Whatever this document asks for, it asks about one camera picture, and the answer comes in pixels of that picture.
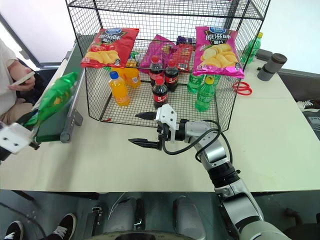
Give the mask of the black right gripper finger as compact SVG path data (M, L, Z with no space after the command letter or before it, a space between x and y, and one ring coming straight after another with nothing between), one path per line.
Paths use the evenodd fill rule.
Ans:
M135 115L135 117L137 118L140 118L140 119L143 119L143 120L155 120L156 119L156 116L157 116L157 113L156 112L141 112L141 113L137 113Z
M160 141L149 141L145 138L131 138L128 139L128 141L142 148L156 149L159 151L162 150L162 144Z

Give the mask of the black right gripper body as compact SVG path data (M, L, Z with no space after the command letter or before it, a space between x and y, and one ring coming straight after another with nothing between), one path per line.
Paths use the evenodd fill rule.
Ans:
M170 127L166 123L159 123L157 125L157 132L158 132L157 149L159 151L162 151L164 148L165 142L171 140Z

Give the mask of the bystander hand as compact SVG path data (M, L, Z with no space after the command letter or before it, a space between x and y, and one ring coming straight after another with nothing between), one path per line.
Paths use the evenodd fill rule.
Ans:
M35 77L34 75L30 75L33 71L28 67L22 67L22 68L12 68L10 71L11 78L18 82L20 79L26 78L24 82L21 82L20 84L11 84L8 86L8 89L12 91L30 91L35 86Z

